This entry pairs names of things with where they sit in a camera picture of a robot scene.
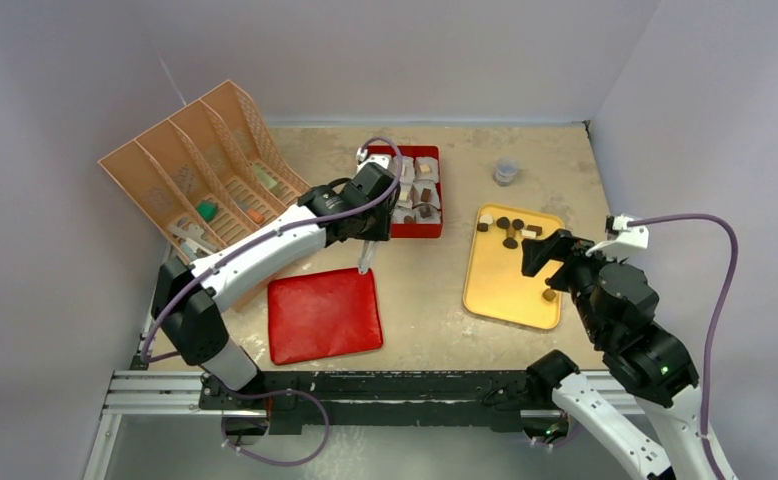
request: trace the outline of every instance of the yellow tray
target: yellow tray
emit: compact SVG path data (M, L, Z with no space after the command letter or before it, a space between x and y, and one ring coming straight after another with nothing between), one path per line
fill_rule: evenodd
M563 228L563 221L553 215L493 203L480 207L477 218L487 213L495 220L500 217L511 221L520 218L525 224L542 227L542 235L538 239ZM516 233L519 248L514 250L502 245L505 238L506 232L494 223L487 232L475 229L463 304L468 311L478 315L535 328L556 327L560 321L560 294L557 293L557 298L548 302L542 298L542 292L548 288L545 279L554 275L562 263L548 262L535 277L525 277L521 274L521 232Z

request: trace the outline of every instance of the black base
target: black base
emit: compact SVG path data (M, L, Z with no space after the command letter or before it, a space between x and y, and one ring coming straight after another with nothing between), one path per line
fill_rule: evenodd
M524 370L426 372L263 372L262 391L291 388L322 402L333 425L476 426L495 432L526 431L521 410L555 410L529 395ZM230 398L214 377L203 380L202 410L264 409L261 400ZM299 434L303 425L321 425L312 402L274 397L269 433Z

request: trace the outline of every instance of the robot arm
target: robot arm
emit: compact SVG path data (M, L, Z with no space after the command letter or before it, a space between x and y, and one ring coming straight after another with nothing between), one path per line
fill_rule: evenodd
M631 478L715 478L698 432L698 373L683 343L654 322L659 296L645 274L617 259L644 249L648 231L629 229L629 217L610 217L610 239L595 245L558 230L544 240L522 242L522 273L536 275L549 260L563 262L548 286L568 292L604 364L651 421L660 447L597 395L559 351L528 369L537 396L550 395L613 454ZM710 429L716 463L736 478Z
M393 178L381 162L363 162L353 179L312 188L279 218L235 245L188 266L179 258L163 264L151 307L155 318L178 292L190 282L197 282L202 272L212 269L212 274L185 295L162 323L163 332L186 364L202 366L234 391L261 379L262 374L250 356L230 339L221 313L283 267L335 242L351 238L367 242L389 240L394 194L373 208L343 214L378 199L397 183ZM293 223L298 226L285 231L281 228ZM276 236L257 243L257 239L274 232ZM250 254L236 256L217 267L222 258L247 248L248 244L255 244Z

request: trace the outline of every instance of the white wall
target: white wall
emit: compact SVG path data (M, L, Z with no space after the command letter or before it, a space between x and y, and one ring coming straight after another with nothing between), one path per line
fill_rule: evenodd
M735 226L713 425L742 478L778 478L778 2L663 1L591 138L613 211ZM655 227L640 262L698 362L727 259L718 227L686 224Z
M0 2L0 478L82 475L164 242L97 166L180 104L126 1Z
M658 0L146 0L189 98L232 78L273 122L570 122Z

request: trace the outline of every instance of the red tray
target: red tray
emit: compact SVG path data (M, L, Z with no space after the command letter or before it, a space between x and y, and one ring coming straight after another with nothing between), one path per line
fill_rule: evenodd
M436 171L439 174L439 182L436 183L436 193L442 208L441 221L438 224L392 224L392 238L439 238L442 236L442 225L445 223L445 197L442 196L442 162L439 160L439 148L432 145L398 145L402 155L408 157L433 157L436 159ZM388 145L374 145L368 147L368 153L392 155L392 147Z

